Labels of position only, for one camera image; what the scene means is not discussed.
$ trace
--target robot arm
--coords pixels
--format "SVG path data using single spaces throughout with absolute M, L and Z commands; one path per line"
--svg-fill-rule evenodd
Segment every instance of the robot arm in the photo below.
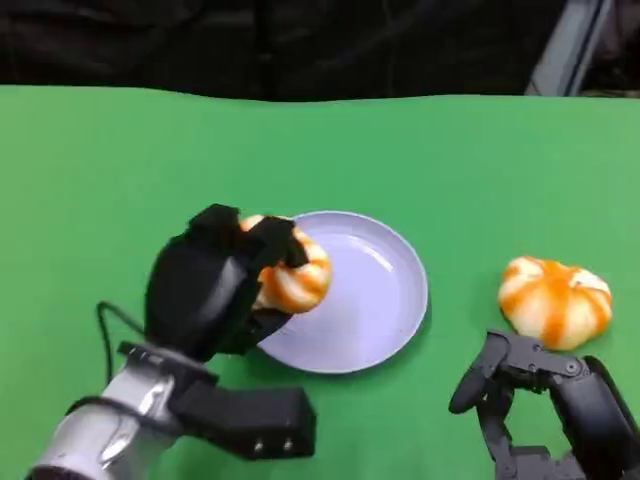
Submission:
M 554 461 L 545 447 L 515 447 L 505 426 L 516 389 L 549 390 L 572 452 Z M 635 420 L 605 367 L 593 357 L 544 350 L 534 338 L 489 331 L 451 398 L 449 411 L 476 408 L 496 479 L 625 480 L 638 475 Z
M 316 415 L 302 389 L 223 389 L 203 363 L 245 353 L 291 318 L 252 307 L 263 268 L 306 263 L 292 229 L 266 217 L 242 232 L 238 211 L 221 205 L 192 219 L 151 273 L 147 343 L 120 345 L 123 369 L 71 407 L 27 478 L 138 480 L 184 435 L 251 460 L 313 455 Z

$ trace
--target table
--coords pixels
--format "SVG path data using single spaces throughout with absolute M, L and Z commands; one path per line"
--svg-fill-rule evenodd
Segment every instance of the table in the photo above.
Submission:
M 0 88 L 0 478 L 43 452 L 66 408 L 103 388 L 93 306 L 138 318 L 156 253 L 213 202 L 247 214 L 341 209 L 404 235 L 428 271 L 431 318 L 356 375 L 291 370 L 259 352 L 216 358 L 223 384 L 304 386 L 319 412 L 310 460 L 245 463 L 181 440 L 152 479 L 491 479 L 473 414 L 447 404 L 521 254 L 593 269 L 614 320 L 599 356 L 640 412 L 640 105 L 431 97 L 275 105 L 159 91 Z M 113 327 L 116 340 L 134 339 Z M 520 444 L 567 448 L 550 402 L 517 398 Z

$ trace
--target purple plate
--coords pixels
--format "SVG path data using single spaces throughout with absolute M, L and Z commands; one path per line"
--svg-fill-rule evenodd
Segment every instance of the purple plate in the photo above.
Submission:
M 315 212 L 295 220 L 329 254 L 331 287 L 318 307 L 295 315 L 260 348 L 316 373 L 355 372 L 394 355 L 427 310 L 427 276 L 411 245 L 355 213 Z

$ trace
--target swirled bun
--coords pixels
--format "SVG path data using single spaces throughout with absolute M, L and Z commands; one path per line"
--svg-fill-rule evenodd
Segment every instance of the swirled bun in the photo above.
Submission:
M 254 215 L 240 223 L 244 231 L 251 230 L 264 217 Z M 275 308 L 286 313 L 304 313 L 317 306 L 327 295 L 331 283 L 331 262 L 327 253 L 298 227 L 293 236 L 300 242 L 309 262 L 299 268 L 284 263 L 260 272 L 262 290 L 254 308 Z
M 601 278 L 533 257 L 509 263 L 498 301 L 519 334 L 554 350 L 570 350 L 600 335 L 612 315 L 611 291 Z

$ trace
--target pastry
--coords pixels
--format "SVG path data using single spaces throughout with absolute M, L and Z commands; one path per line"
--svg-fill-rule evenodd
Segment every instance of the pastry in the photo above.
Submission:
M 521 335 L 554 350 L 570 350 L 604 332 L 611 321 L 611 291 L 581 267 L 519 257 L 507 266 L 498 301 Z
M 244 231 L 253 228 L 264 217 L 254 215 L 240 223 Z M 309 262 L 299 268 L 284 263 L 260 272 L 262 289 L 254 309 L 275 308 L 286 313 L 308 312 L 327 294 L 331 282 L 331 262 L 327 253 L 298 227 L 293 235 L 303 246 Z

